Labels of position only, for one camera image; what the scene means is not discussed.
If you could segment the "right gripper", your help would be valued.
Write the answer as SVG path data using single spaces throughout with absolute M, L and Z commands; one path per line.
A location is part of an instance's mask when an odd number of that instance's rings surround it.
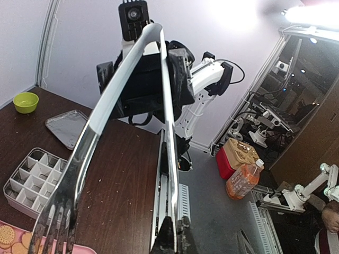
M 195 101 L 190 70 L 195 61 L 193 53 L 178 41 L 166 41 L 167 64 L 171 85 L 174 119 L 182 113 L 184 105 Z M 148 114 L 164 122 L 160 54 L 142 56 L 129 77 L 110 119 L 129 119 L 135 115 Z

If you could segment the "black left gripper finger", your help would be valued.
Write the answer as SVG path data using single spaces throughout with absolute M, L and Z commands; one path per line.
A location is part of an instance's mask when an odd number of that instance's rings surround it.
M 166 216 L 149 253 L 199 253 L 190 225 L 189 218 L 183 216 L 177 222 L 177 234 L 174 236 L 172 219 Z

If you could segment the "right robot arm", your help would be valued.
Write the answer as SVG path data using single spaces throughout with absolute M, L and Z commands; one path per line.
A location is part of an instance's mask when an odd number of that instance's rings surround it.
M 190 139 L 194 126 L 208 102 L 222 95 L 230 85 L 233 67 L 214 58 L 204 58 L 193 70 L 186 64 L 188 50 L 177 41 L 165 42 L 170 81 L 163 91 L 162 62 L 157 42 L 145 47 L 122 50 L 124 57 L 117 69 L 109 68 L 95 110 L 101 116 L 120 119 L 150 113 L 166 125 L 166 132 Z

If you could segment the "orange drink bottle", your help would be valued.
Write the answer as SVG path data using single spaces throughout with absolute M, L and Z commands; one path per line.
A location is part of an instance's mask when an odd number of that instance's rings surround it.
M 226 192 L 231 199 L 242 199 L 249 193 L 260 180 L 260 173 L 264 162 L 261 159 L 253 164 L 241 165 L 226 181 Z

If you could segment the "red box with gold lid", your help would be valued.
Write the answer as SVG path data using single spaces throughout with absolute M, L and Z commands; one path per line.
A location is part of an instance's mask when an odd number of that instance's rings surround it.
M 228 180 L 244 164 L 254 164 L 259 159 L 254 147 L 229 138 L 216 154 L 216 161 L 222 179 Z

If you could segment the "green plastic bowl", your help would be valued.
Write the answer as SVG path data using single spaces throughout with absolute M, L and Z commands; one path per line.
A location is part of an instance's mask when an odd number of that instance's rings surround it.
M 39 96 L 32 92 L 24 92 L 13 98 L 13 104 L 18 113 L 30 114 L 34 112 L 39 103 Z

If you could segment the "pink plastic tray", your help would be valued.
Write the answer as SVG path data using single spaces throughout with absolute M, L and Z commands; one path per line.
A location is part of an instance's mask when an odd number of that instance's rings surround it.
M 1 226 L 9 226 L 14 230 L 14 233 L 15 233 L 15 237 L 11 245 L 6 246 L 6 245 L 1 244 L 1 253 L 12 253 L 12 245 L 14 245 L 17 242 L 22 243 L 22 236 L 26 233 L 30 233 L 27 230 L 18 228 L 4 221 L 1 221 Z M 96 252 L 93 249 L 86 247 L 86 246 L 77 245 L 77 244 L 74 245 L 72 253 L 96 254 Z

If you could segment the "white divided cookie tin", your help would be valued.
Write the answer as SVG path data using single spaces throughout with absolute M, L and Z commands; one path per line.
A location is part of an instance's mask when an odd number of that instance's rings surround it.
M 37 219 L 61 180 L 66 164 L 67 160 L 51 152 L 33 148 L 3 187 L 9 205 Z

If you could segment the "round tan cookie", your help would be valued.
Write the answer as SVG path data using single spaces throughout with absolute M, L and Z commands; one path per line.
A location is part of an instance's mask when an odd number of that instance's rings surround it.
M 2 225 L 0 227 L 0 242 L 2 245 L 11 245 L 15 240 L 15 231 L 11 226 Z

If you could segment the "left frame post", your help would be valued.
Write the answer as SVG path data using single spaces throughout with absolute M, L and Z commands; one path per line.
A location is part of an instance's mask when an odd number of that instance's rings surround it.
M 58 26 L 57 13 L 60 3 L 60 0 L 49 1 L 42 28 L 35 72 L 35 85 L 40 88 L 47 88 L 46 78 L 48 77 L 52 46 Z

